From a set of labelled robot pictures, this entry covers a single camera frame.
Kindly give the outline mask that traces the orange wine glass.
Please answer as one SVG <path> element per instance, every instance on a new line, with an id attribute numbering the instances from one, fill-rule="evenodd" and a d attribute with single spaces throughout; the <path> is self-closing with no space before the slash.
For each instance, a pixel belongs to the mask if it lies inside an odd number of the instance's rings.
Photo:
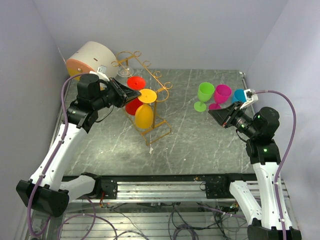
<path id="1" fill-rule="evenodd" d="M 157 100 L 157 94 L 147 88 L 141 89 L 139 92 L 141 95 L 138 100 L 142 102 L 142 105 L 135 112 L 135 125 L 140 129 L 148 129 L 152 126 L 154 119 L 154 112 L 150 104 Z"/>

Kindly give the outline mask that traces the pink wine glass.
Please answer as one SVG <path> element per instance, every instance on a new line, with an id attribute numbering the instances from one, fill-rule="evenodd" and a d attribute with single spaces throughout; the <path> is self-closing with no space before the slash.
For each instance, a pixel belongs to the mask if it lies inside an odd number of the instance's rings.
<path id="1" fill-rule="evenodd" d="M 221 105 L 224 104 L 232 94 L 232 89 L 226 84 L 219 84 L 215 88 L 213 94 L 214 103 L 210 104 L 209 110 L 218 110 Z"/>

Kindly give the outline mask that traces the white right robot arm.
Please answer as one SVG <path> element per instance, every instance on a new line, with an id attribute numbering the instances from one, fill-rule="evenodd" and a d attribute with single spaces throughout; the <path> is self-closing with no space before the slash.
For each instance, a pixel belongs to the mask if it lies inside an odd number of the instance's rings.
<path id="1" fill-rule="evenodd" d="M 248 224 L 248 239 L 302 239 L 301 232 L 293 227 L 287 212 L 281 178 L 277 172 L 282 161 L 273 137 L 280 125 L 279 113 L 266 106 L 250 117 L 240 102 L 209 110 L 208 113 L 223 128 L 235 127 L 237 133 L 247 136 L 246 152 L 257 178 L 260 202 L 243 180 L 222 183 L 220 192 L 224 197 L 234 197 L 238 202 Z"/>

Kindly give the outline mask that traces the green wine glass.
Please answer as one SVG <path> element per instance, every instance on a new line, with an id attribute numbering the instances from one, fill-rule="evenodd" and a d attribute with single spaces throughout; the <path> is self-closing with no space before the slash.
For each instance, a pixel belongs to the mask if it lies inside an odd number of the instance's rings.
<path id="1" fill-rule="evenodd" d="M 204 112 L 207 108 L 206 102 L 211 99 L 215 92 L 215 86 L 210 82 L 202 82 L 198 87 L 197 97 L 198 101 L 194 103 L 193 107 L 197 112 Z"/>

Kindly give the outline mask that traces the blue wine glass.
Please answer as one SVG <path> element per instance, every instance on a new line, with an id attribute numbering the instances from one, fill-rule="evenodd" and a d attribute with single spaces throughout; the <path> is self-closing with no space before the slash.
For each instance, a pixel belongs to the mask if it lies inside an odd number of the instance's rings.
<path id="1" fill-rule="evenodd" d="M 235 102 L 245 103 L 246 101 L 247 100 L 246 100 L 246 96 L 243 89 L 237 89 L 234 91 L 233 96 L 231 98 L 232 103 L 235 103 Z"/>

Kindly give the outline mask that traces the clear wine glass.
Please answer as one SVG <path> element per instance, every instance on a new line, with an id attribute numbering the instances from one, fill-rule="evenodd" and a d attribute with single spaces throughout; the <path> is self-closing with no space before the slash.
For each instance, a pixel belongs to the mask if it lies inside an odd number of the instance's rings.
<path id="1" fill-rule="evenodd" d="M 117 75 L 122 78 L 129 78 L 132 77 L 134 73 L 134 69 L 125 65 L 125 66 L 119 66 L 117 70 Z"/>

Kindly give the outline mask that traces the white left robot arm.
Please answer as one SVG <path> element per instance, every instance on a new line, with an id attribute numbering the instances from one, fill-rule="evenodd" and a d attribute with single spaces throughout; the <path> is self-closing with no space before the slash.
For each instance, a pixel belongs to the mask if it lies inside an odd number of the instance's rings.
<path id="1" fill-rule="evenodd" d="M 82 196 L 96 199 L 101 195 L 100 176 L 82 173 L 64 182 L 65 170 L 79 142 L 96 123 L 98 112 L 110 107 L 123 108 L 140 95 L 138 90 L 102 73 L 79 75 L 76 99 L 62 108 L 64 120 L 45 159 L 29 180 L 20 180 L 16 186 L 29 214 L 35 210 L 57 218 L 69 202 Z"/>

